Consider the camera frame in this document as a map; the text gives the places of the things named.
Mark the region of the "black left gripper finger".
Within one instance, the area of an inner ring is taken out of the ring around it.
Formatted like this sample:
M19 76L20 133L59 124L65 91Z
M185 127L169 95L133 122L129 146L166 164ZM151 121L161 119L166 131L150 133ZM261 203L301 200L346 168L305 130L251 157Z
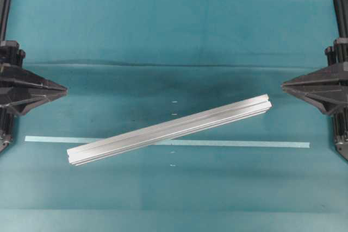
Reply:
M67 95L67 90L1 88L1 108L23 116L30 110Z
M67 88L18 66L2 66L1 82L11 86L66 91Z

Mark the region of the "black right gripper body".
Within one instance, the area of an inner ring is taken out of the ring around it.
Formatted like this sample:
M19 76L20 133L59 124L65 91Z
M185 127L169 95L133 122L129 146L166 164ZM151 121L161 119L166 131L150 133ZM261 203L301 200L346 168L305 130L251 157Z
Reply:
M333 85L328 115L347 107L347 38L337 38L333 46L325 50L328 58L327 79Z

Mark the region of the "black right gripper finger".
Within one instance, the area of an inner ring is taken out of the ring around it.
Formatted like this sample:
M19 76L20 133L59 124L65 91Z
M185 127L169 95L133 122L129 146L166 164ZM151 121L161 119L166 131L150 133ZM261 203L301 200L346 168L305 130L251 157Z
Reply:
M325 115L333 115L347 107L345 87L283 87L283 91L313 105Z
M304 74L285 81L284 90L295 90L296 87L318 87L320 91L347 91L347 63L336 63L309 74Z

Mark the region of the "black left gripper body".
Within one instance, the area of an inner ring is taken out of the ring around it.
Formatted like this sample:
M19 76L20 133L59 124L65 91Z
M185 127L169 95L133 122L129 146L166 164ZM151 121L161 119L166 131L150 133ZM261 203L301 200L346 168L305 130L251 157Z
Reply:
M25 114L26 86L20 80L25 51L16 41L1 42L1 119Z

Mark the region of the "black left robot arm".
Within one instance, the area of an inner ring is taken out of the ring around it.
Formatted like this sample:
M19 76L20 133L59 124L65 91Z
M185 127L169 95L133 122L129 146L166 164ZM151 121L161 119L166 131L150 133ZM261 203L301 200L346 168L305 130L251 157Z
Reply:
M1 0L1 151L13 140L15 118L67 95L67 88L23 68L17 41L5 39L11 0Z

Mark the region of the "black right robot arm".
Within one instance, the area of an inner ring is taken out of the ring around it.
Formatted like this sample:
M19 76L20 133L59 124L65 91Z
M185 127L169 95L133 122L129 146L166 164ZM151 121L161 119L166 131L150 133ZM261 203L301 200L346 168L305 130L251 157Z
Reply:
M328 66L285 81L281 87L331 117L335 149L347 159L347 0L333 3L339 37L325 49Z

